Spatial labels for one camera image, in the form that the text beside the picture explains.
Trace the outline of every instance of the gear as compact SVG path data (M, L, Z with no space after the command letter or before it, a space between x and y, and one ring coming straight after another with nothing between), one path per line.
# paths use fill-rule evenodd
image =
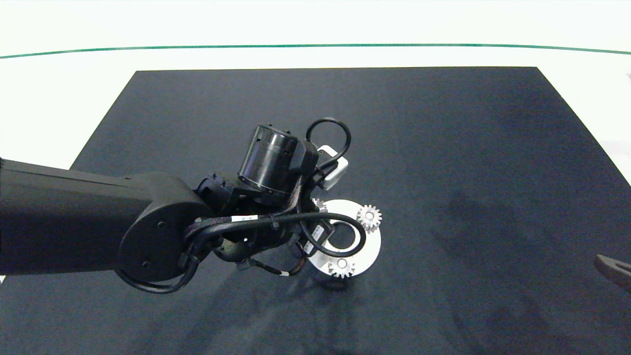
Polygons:
M367 232L374 232L381 224L381 213L373 205L364 205L357 211L357 221Z
M355 262L353 257L331 258L328 263L329 274L333 277L345 279L355 273Z
M327 212L328 210L326 209L326 205L324 204L324 201L320 200L319 198L312 198L311 199L315 206L320 210L320 212Z

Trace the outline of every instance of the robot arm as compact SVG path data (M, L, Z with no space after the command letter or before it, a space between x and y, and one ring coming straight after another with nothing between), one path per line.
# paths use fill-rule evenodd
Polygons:
M323 122L346 132L340 153L318 151L310 142L313 127ZM335 119L314 122L305 140L260 125L237 176L213 173L194 191L158 172L109 177L4 161L0 275L116 270L142 291L170 293L186 285L211 252L278 275L300 270L307 243L328 255L351 256L366 240L362 225L320 212L310 199L316 186L331 187L327 177L342 175L346 164L338 161L349 145L348 128ZM344 253L323 247L334 231L330 220L355 227L357 247ZM312 235L320 229L327 233ZM303 254L294 270L251 258L287 243L297 243ZM180 275L172 285L153 283Z
M608 258L604 255L596 255L594 259L596 270L609 281L621 289L631 293L631 265L619 260Z

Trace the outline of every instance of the cylindrical motor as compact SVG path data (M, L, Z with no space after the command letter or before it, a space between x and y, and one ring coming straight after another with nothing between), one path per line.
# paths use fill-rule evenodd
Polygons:
M259 125L239 170L239 179L274 200L284 201L295 183L289 168L297 143L298 138L289 133Z

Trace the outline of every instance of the black table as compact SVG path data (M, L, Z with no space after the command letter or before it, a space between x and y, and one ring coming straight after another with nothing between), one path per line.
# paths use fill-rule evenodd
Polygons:
M370 270L278 278L209 257L169 296L113 272L9 277L2 353L628 353L631 299L592 260L631 260L631 188L536 68L137 72L73 169L193 187L236 174L257 124L326 116L353 144L319 196L384 214Z

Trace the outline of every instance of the sticker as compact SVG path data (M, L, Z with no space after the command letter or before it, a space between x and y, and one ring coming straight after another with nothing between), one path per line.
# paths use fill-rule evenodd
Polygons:
M255 220L259 219L258 215L234 215L232 216L232 222L241 222L243 220Z
M311 236L315 239L315 241L318 241L320 240L322 233L324 233L324 228L323 226L320 226L318 224L315 226L313 233L311 233ZM311 244L311 242L306 242L305 247L302 249L305 251L306 254L311 254L311 251L314 249L314 245Z

